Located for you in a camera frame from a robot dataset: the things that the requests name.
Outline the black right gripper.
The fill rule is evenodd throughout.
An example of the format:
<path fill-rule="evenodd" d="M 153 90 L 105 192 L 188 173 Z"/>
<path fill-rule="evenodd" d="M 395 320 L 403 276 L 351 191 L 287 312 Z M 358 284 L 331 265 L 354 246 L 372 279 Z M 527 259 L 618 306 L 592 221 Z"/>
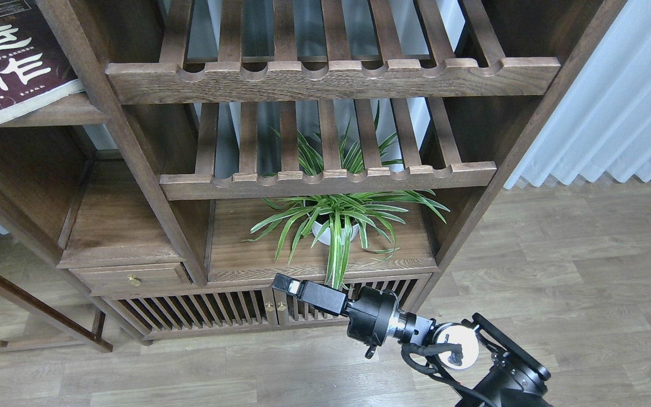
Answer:
<path fill-rule="evenodd" d="M 390 289 L 378 291 L 364 287 L 360 289 L 358 298 L 351 300 L 336 289 L 281 273 L 274 276 L 272 288 L 311 304 L 320 311 L 348 317 L 347 335 L 368 345 L 365 353 L 367 359 L 372 358 L 377 346 L 383 345 L 388 337 L 401 338 L 400 301 Z"/>

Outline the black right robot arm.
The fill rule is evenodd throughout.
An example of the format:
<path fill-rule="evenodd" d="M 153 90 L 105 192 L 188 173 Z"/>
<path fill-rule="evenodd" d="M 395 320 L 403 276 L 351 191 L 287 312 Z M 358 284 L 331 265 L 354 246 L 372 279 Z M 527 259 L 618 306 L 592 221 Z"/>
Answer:
<path fill-rule="evenodd" d="M 390 289 L 364 287 L 355 299 L 324 284 L 278 274 L 273 289 L 333 316 L 349 318 L 347 335 L 368 346 L 366 358 L 388 337 L 401 344 L 401 357 L 418 373 L 451 386 L 460 406 L 546 406 L 550 371 L 481 314 L 459 323 L 439 323 L 400 308 Z M 480 347 L 491 353 L 486 376 L 468 388 L 450 370 L 471 368 Z"/>

